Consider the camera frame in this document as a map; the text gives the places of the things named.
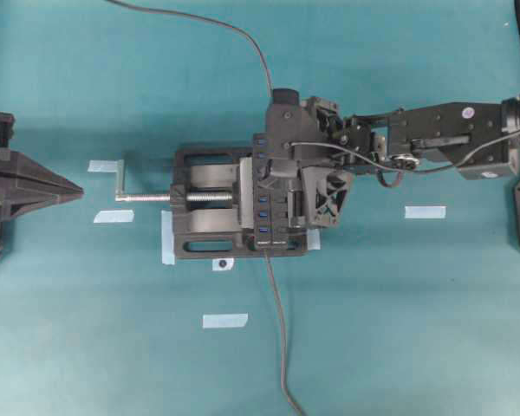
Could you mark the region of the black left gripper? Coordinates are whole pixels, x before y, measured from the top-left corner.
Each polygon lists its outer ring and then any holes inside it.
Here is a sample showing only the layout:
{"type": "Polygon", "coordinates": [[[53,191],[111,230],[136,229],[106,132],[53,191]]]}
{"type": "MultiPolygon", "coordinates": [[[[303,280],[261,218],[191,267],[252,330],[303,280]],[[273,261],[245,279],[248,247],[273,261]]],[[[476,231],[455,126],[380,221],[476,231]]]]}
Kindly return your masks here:
{"type": "MultiPolygon", "coordinates": [[[[0,112],[0,164],[10,161],[10,140],[13,137],[15,116],[0,112]]],[[[84,190],[23,153],[16,152],[14,162],[14,206],[17,213],[27,213],[51,205],[61,205],[80,199],[84,190]]],[[[2,224],[5,191],[0,189],[0,256],[3,249],[2,224]]]]}

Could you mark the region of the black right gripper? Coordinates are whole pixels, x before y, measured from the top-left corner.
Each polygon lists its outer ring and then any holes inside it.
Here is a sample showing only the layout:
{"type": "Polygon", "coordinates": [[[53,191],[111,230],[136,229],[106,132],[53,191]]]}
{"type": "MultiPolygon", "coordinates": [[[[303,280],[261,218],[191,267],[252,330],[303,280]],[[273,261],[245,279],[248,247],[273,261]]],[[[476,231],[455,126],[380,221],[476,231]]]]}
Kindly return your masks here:
{"type": "Polygon", "coordinates": [[[320,159],[268,159],[259,168],[262,179],[293,179],[299,189],[288,192],[289,227],[335,228],[352,187],[353,174],[382,174],[388,170],[387,146],[377,129],[388,126],[388,114],[353,114],[343,117],[332,101],[312,96],[301,101],[316,120],[323,141],[302,142],[328,153],[320,159]]]}

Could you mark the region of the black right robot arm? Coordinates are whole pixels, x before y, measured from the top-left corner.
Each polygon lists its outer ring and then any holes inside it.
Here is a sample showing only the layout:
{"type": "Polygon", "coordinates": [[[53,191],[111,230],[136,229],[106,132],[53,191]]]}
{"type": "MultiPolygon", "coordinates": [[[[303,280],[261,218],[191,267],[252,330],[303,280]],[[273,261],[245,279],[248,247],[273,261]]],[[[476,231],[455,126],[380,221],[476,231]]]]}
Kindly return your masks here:
{"type": "Polygon", "coordinates": [[[467,179],[516,171],[520,95],[498,104],[449,102],[373,115],[340,115],[319,97],[277,89],[254,139],[254,227],[262,242],[334,227],[354,178],[386,188],[407,174],[456,170],[467,179]]]}

